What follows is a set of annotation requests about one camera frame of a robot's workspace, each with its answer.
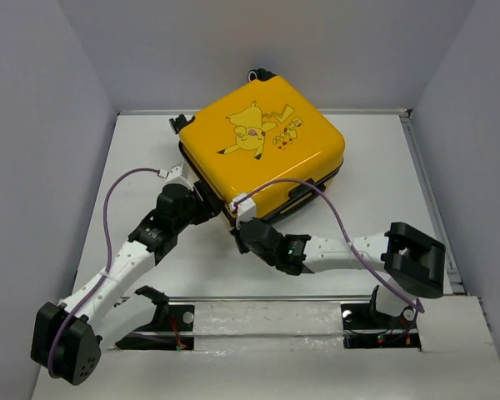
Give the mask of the yellow hard-shell suitcase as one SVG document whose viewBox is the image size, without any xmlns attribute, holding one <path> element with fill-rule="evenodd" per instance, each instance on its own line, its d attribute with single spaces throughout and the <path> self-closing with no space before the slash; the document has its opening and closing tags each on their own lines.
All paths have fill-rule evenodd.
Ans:
<svg viewBox="0 0 500 400">
<path fill-rule="evenodd" d="M 169 121 L 179 148 L 199 180 L 230 204 L 246 193 L 256 215 L 279 222 L 314 199 L 303 186 L 323 190 L 343 165 L 345 139 L 301 93 L 267 69 L 252 69 L 247 83 L 191 118 Z"/>
</svg>

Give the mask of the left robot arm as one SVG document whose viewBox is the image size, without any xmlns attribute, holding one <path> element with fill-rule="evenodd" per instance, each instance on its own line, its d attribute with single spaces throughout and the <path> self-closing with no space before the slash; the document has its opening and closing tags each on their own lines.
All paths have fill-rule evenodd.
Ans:
<svg viewBox="0 0 500 400">
<path fill-rule="evenodd" d="M 128 235 L 118 252 L 107 253 L 107 264 L 87 284 L 59 304 L 46 302 L 37 311 L 31 359 L 52 378 L 79 385 L 97 366 L 102 345 L 102 320 L 117 300 L 141 276 L 158 265 L 177 245 L 190 225 L 216 217 L 224 202 L 196 182 L 163 186 L 151 210 Z"/>
</svg>

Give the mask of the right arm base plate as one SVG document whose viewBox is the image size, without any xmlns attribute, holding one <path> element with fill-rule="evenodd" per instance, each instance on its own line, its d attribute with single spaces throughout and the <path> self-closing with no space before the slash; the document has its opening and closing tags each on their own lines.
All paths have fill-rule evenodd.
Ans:
<svg viewBox="0 0 500 400">
<path fill-rule="evenodd" d="M 421 349 L 417 312 L 407 307 L 398 317 L 376 312 L 369 303 L 342 306 L 343 345 L 346 349 Z"/>
</svg>

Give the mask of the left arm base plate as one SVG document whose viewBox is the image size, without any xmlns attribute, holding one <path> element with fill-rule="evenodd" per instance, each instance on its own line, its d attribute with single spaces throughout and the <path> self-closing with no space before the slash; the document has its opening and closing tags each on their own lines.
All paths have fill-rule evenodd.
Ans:
<svg viewBox="0 0 500 400">
<path fill-rule="evenodd" d="M 115 347 L 130 351 L 192 351 L 194 319 L 194 305 L 169 304 L 156 311 L 149 324 L 136 328 L 116 342 Z"/>
</svg>

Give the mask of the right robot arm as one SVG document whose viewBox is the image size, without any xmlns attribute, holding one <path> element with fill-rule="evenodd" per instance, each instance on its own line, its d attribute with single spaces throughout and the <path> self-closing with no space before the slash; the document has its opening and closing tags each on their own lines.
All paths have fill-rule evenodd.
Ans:
<svg viewBox="0 0 500 400">
<path fill-rule="evenodd" d="M 445 246 L 405 222 L 393 222 L 384 233 L 339 240 L 282 234 L 254 218 L 231 234 L 240 253 L 253 253 L 287 275 L 368 271 L 378 285 L 367 317 L 378 327 L 387 326 L 406 308 L 422 313 L 422 298 L 444 294 Z"/>
</svg>

